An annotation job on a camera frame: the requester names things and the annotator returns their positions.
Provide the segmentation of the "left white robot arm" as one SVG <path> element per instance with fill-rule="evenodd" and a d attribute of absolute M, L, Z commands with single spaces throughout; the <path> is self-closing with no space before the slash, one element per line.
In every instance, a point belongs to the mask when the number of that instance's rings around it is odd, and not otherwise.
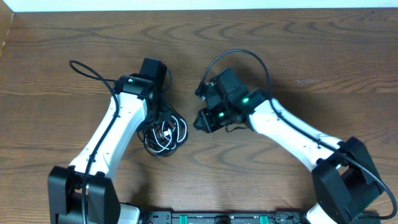
<path fill-rule="evenodd" d="M 159 114 L 167 66 L 145 58 L 139 73 L 107 85 L 108 110 L 68 167 L 48 176 L 51 223 L 139 223 L 141 210 L 121 203 L 113 179 L 133 134 Z"/>

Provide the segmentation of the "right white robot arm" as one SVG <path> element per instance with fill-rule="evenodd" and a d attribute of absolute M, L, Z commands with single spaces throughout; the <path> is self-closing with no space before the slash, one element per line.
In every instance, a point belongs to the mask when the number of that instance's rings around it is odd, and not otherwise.
<path fill-rule="evenodd" d="M 264 90 L 249 91 L 232 69 L 200 82 L 195 91 L 206 103 L 194 128 L 206 133 L 242 124 L 269 137 L 311 173 L 317 203 L 308 223 L 371 223 L 381 217 L 367 207 L 386 191 L 364 143 L 329 136 L 287 111 Z"/>

